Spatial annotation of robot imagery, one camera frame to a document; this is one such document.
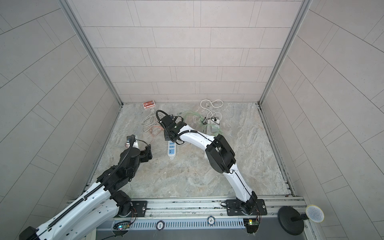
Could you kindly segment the red small box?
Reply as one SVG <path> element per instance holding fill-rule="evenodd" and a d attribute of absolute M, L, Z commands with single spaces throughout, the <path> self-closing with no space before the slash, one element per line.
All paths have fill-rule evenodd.
<path fill-rule="evenodd" d="M 149 109 L 149 108 L 153 108 L 156 106 L 156 103 L 154 100 L 151 100 L 151 101 L 147 101 L 147 102 L 144 102 L 143 103 L 143 107 L 144 109 Z"/>

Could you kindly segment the blue white power strip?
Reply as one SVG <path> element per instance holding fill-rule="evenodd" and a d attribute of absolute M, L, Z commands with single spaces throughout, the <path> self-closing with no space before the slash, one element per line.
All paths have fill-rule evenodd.
<path fill-rule="evenodd" d="M 173 160 L 176 156 L 176 144 L 172 141 L 168 141 L 167 154 L 171 160 Z"/>

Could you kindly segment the aluminium rail base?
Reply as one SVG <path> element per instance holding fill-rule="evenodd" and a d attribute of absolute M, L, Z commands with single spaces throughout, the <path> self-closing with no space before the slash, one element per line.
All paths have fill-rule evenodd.
<path fill-rule="evenodd" d="M 255 214 L 246 216 L 235 210 L 231 198 L 134 199 L 136 217 L 114 217 L 101 224 L 98 231 L 127 232 L 144 230 L 241 229 L 250 232 L 260 224 L 277 217 L 284 206 L 304 213 L 302 197 L 261 196 Z"/>

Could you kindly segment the colourful white power strip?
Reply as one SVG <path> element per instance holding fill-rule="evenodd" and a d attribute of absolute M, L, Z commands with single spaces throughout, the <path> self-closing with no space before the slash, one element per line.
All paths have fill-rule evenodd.
<path fill-rule="evenodd" d="M 218 117 L 206 118 L 204 123 L 204 126 L 206 127 L 206 134 L 212 136 L 222 134 L 220 129 L 220 119 Z"/>

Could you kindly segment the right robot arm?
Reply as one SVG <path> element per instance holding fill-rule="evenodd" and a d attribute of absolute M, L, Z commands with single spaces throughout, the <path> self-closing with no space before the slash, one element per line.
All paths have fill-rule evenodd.
<path fill-rule="evenodd" d="M 242 177 L 236 164 L 235 153 L 224 136 L 203 134 L 187 125 L 184 119 L 176 122 L 177 116 L 170 116 L 162 110 L 156 111 L 156 118 L 172 142 L 190 143 L 205 151 L 211 167 L 223 174 L 232 186 L 239 210 L 245 215 L 259 212 L 258 197 Z"/>

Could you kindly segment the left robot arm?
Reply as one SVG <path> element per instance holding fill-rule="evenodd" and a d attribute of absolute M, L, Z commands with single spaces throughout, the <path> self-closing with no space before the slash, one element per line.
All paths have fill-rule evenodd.
<path fill-rule="evenodd" d="M 112 217 L 136 219 L 132 199 L 121 190 L 136 175 L 141 163 L 152 159 L 150 144 L 139 149 L 134 135 L 127 137 L 128 148 L 120 154 L 117 165 L 104 171 L 80 197 L 39 227 L 27 227 L 20 240 L 80 240 Z"/>

